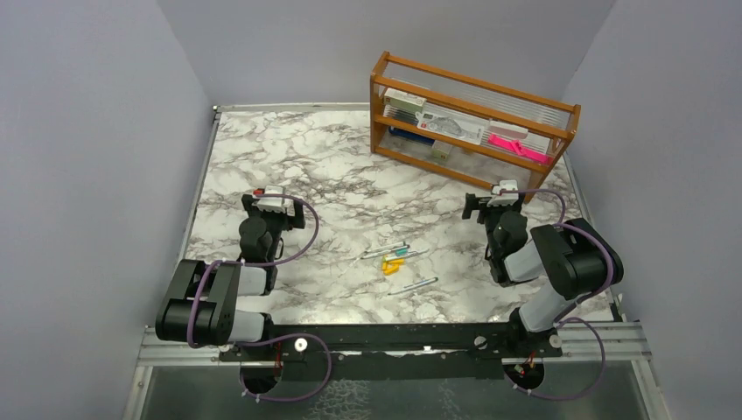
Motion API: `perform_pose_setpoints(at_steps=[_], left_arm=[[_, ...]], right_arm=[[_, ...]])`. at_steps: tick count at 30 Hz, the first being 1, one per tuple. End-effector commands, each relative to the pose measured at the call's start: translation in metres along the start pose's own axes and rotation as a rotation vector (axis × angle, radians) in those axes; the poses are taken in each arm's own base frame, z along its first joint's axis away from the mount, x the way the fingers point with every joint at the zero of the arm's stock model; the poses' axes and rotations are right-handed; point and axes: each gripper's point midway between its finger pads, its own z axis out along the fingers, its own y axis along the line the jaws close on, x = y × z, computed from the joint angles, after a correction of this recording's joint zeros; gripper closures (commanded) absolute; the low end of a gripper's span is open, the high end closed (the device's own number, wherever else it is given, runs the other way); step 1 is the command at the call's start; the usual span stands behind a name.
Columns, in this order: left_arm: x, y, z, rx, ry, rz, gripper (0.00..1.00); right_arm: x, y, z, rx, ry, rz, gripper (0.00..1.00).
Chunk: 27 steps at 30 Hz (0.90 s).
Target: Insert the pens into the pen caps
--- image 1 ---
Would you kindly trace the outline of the grey pen teal end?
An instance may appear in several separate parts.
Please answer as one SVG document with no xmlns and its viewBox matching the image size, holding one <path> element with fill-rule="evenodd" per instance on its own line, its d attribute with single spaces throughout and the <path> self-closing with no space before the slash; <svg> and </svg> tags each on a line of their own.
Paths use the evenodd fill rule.
<svg viewBox="0 0 742 420">
<path fill-rule="evenodd" d="M 370 259 L 370 258 L 375 258 L 375 257 L 378 257 L 378 256 L 385 256 L 385 255 L 388 255 L 388 254 L 394 254 L 397 251 L 401 251 L 403 249 L 408 249 L 409 247 L 410 247 L 410 245 L 407 243 L 407 246 L 404 247 L 404 248 L 396 248 L 396 249 L 393 249 L 393 250 L 391 250 L 391 251 L 389 251 L 387 253 L 384 253 L 384 254 L 382 252 L 378 252 L 378 253 L 373 253 L 373 254 L 369 254 L 369 255 L 361 255 L 360 258 L 361 259 Z"/>
</svg>

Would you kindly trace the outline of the grey pen green end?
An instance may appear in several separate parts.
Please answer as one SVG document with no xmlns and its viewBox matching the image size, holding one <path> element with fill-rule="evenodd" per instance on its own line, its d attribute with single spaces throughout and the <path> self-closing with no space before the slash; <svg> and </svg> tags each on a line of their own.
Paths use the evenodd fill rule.
<svg viewBox="0 0 742 420">
<path fill-rule="evenodd" d="M 378 252 L 382 252 L 384 254 L 393 249 L 404 248 L 406 246 L 407 246 L 406 241 L 398 241 L 398 242 L 393 242 L 390 244 L 382 245 L 380 247 L 366 249 L 362 254 L 369 255 L 369 254 L 378 253 Z"/>
</svg>

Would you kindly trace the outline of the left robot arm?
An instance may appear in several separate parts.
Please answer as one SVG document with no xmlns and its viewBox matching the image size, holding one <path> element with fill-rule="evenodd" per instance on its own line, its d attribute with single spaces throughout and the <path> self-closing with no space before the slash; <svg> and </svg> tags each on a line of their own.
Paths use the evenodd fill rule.
<svg viewBox="0 0 742 420">
<path fill-rule="evenodd" d="M 243 195 L 241 202 L 247 216 L 238 227 L 237 258 L 178 263 L 155 321 L 160 340 L 191 348 L 241 343 L 258 360 L 274 351 L 270 316 L 238 310 L 237 299 L 273 291 L 279 266 L 297 259 L 284 255 L 283 234 L 305 228 L 305 216 L 316 211 L 298 197 L 266 188 Z"/>
</svg>

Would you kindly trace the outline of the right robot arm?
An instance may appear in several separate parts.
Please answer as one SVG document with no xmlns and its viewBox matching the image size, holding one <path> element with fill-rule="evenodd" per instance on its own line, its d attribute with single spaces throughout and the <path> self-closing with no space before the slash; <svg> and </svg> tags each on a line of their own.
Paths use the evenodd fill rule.
<svg viewBox="0 0 742 420">
<path fill-rule="evenodd" d="M 484 259 L 498 285 L 526 284 L 538 277 L 548 280 L 509 316 L 505 344 L 518 356 L 547 342 L 567 314 L 624 276 L 620 256 L 586 219 L 528 228 L 523 202 L 519 192 L 468 193 L 462 212 L 463 219 L 475 216 L 485 228 Z"/>
</svg>

